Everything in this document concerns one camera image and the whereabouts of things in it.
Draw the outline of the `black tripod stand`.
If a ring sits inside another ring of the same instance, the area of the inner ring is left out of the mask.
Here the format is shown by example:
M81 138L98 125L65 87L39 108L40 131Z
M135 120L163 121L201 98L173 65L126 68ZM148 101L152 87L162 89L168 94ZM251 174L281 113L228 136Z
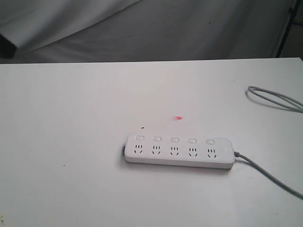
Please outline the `black tripod stand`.
M283 33L283 36L281 38L281 42L280 42L280 45L277 49L277 52L276 52L276 58L280 58L281 57L281 54L283 52L283 48L285 46L285 43L287 41L287 38L288 38L288 35L289 35L289 32L292 28L292 24L294 23L294 20L297 16L297 12L299 10L299 7L301 5L301 0L296 0L294 2L294 4L289 8L288 10L288 13L289 13L289 20L287 22L287 25L286 25L286 28L284 30L284 33Z

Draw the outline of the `grey backdrop cloth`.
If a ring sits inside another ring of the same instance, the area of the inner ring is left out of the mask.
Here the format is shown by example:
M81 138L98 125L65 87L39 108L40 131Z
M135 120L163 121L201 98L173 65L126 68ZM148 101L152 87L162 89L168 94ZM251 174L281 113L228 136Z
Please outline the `grey backdrop cloth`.
M293 0L3 0L1 63L276 56Z

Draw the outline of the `white five-outlet power strip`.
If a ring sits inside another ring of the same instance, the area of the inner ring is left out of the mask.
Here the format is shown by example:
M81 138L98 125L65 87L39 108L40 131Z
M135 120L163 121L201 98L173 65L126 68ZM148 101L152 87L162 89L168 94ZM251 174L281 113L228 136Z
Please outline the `white five-outlet power strip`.
M228 139L169 134L128 136L124 157L130 163L216 169L230 169L235 162Z

